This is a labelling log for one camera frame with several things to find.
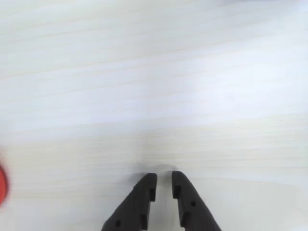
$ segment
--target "wooden table surface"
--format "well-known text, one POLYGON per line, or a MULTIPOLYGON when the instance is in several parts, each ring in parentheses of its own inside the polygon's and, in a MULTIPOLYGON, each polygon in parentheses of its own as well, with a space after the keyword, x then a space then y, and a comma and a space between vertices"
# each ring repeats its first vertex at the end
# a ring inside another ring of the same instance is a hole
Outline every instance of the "wooden table surface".
POLYGON ((2 231, 100 231, 183 171, 223 231, 308 230, 308 1, 2 0, 2 231))

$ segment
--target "tabletop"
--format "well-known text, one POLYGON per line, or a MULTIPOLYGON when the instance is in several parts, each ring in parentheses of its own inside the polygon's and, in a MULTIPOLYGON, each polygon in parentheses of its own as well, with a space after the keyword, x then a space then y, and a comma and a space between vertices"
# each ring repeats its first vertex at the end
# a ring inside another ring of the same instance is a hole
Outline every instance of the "tabletop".
POLYGON ((308 1, 10 0, 0 8, 4 231, 100 231, 171 171, 223 231, 308 230, 308 1))

